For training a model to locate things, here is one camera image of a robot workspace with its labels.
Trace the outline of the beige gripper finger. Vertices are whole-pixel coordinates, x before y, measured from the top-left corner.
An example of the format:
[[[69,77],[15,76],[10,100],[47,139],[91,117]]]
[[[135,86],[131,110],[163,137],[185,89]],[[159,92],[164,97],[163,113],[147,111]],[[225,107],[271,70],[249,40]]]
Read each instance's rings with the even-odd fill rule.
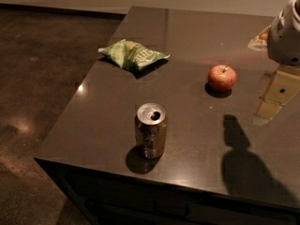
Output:
[[[264,126],[300,92],[300,67],[280,65],[271,75],[253,123]]]
[[[267,48],[267,39],[269,36],[269,32],[271,30],[271,26],[268,25],[265,27],[261,33],[253,38],[249,44],[247,45],[251,50],[254,51],[262,51]]]

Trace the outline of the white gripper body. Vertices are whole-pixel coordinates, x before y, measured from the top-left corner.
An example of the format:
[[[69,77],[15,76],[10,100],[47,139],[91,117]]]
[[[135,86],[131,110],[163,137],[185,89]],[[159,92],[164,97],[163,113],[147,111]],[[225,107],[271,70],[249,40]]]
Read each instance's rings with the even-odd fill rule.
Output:
[[[300,66],[300,0],[290,0],[273,20],[267,48],[270,59]]]

